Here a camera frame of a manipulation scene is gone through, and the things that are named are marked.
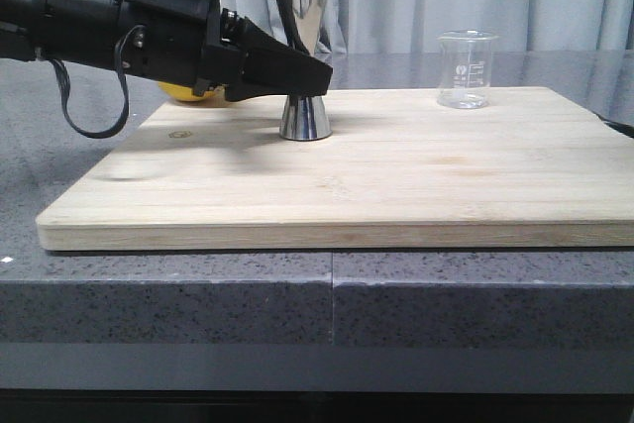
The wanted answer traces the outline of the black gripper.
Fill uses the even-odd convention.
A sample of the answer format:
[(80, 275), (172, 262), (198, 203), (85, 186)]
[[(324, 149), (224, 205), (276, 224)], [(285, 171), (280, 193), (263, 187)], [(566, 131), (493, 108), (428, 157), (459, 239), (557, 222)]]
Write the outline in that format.
[(240, 49), (223, 38), (240, 18), (220, 0), (123, 0), (120, 28), (130, 32), (122, 59), (126, 73), (193, 89), (222, 85), (225, 99), (270, 95), (321, 96), (333, 68), (272, 37), (243, 18)]

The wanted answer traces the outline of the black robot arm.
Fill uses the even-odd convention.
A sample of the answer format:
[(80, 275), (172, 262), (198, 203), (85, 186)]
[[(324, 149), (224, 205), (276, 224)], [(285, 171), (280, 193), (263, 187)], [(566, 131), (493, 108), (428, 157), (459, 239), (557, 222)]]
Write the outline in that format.
[(220, 0), (1, 0), (1, 55), (60, 59), (191, 88), (229, 101), (321, 96), (332, 69), (269, 36)]

